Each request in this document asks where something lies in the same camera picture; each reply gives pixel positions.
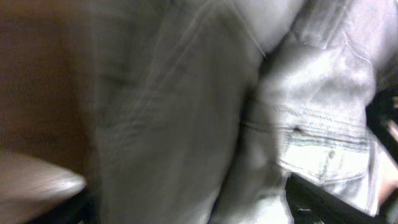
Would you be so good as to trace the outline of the grey shorts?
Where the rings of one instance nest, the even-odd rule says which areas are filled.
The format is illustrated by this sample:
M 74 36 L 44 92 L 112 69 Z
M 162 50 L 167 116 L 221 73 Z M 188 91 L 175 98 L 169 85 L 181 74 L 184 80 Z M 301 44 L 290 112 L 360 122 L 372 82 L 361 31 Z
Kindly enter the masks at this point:
M 89 8 L 101 223 L 292 223 L 292 172 L 378 213 L 396 1 Z

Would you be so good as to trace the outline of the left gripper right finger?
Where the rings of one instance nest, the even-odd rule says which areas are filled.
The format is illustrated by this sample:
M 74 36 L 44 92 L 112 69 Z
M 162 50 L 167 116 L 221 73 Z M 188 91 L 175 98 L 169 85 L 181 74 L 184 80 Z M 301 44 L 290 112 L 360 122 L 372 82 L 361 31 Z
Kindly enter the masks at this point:
M 397 223 L 397 190 L 372 217 L 345 203 L 297 174 L 285 185 L 286 199 L 295 224 L 394 224 Z

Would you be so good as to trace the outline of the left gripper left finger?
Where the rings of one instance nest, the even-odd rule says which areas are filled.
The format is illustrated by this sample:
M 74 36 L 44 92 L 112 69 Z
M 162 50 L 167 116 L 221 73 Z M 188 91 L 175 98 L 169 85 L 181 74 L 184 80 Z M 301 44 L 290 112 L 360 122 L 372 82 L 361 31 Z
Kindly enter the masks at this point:
M 38 218 L 85 186 L 85 179 L 68 169 L 2 149 L 1 224 Z

